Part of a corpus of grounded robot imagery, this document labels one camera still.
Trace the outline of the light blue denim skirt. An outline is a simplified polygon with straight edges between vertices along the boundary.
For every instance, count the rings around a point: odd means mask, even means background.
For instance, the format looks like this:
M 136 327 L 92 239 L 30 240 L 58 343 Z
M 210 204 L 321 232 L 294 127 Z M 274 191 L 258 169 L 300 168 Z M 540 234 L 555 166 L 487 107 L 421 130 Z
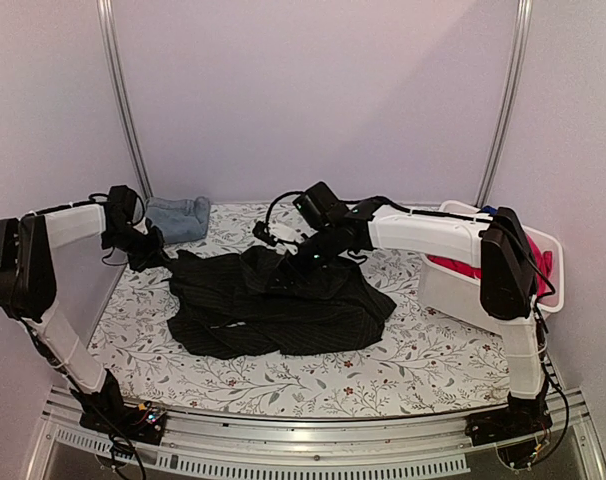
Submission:
M 211 202 L 203 196 L 182 200 L 152 197 L 146 203 L 146 217 L 159 228 L 166 244 L 204 239 L 210 211 Z

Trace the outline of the black striped garment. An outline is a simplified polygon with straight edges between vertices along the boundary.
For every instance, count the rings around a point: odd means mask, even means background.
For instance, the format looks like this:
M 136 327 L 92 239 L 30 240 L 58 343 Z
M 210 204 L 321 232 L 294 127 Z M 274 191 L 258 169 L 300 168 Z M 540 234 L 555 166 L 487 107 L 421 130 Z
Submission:
M 192 355 L 222 360 L 355 351 L 381 340 L 396 304 L 356 262 L 339 257 L 287 290 L 271 289 L 282 259 L 263 246 L 206 258 L 179 251 L 167 266 L 179 302 L 167 322 L 172 338 Z

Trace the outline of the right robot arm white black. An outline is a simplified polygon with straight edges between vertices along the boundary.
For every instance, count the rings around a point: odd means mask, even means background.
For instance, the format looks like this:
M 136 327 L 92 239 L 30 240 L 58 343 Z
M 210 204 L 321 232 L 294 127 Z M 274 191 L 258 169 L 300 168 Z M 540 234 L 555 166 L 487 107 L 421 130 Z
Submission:
M 480 269 L 479 303 L 503 338 L 509 392 L 518 399 L 501 412 L 500 427 L 520 436 L 537 422 L 533 400 L 546 382 L 539 306 L 550 297 L 563 298 L 563 272 L 560 262 L 551 276 L 538 267 L 512 209 L 501 207 L 493 215 L 421 211 L 383 197 L 347 207 L 337 200 L 323 204 L 301 196 L 295 205 L 315 232 L 279 262 L 271 277 L 276 287 L 289 289 L 309 280 L 347 251 L 405 250 Z

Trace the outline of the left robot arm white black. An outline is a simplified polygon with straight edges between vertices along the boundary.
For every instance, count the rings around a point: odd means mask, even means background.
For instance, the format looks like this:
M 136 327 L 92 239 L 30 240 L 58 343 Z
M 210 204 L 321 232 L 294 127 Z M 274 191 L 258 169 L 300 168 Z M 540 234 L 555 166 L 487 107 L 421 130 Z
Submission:
M 35 349 L 79 393 L 96 401 L 94 419 L 111 434 L 131 426 L 118 382 L 89 353 L 57 299 L 53 252 L 99 237 L 105 249 L 127 255 L 143 271 L 167 261 L 160 229 L 134 206 L 118 201 L 70 203 L 0 220 L 0 308 L 23 324 Z

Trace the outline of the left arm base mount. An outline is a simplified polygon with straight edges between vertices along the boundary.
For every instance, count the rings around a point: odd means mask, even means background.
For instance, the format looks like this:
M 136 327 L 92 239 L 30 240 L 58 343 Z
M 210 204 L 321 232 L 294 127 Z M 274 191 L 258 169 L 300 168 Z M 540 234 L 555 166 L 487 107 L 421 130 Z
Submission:
M 86 393 L 76 384 L 70 392 L 82 408 L 81 427 L 124 440 L 161 444 L 167 422 L 165 411 L 150 402 L 145 402 L 143 408 L 127 405 L 117 380 L 109 371 L 98 392 Z

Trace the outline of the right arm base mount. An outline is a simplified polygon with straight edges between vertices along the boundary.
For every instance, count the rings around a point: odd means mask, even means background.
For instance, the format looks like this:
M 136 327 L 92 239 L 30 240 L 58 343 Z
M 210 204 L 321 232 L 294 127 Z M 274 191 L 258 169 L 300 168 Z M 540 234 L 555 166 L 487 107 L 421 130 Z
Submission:
M 508 468 L 522 470 L 532 467 L 543 448 L 549 444 L 552 419 L 545 401 L 547 390 L 534 399 L 508 395 L 506 407 L 470 414 L 464 433 L 473 446 L 507 441 L 499 447 L 499 460 Z

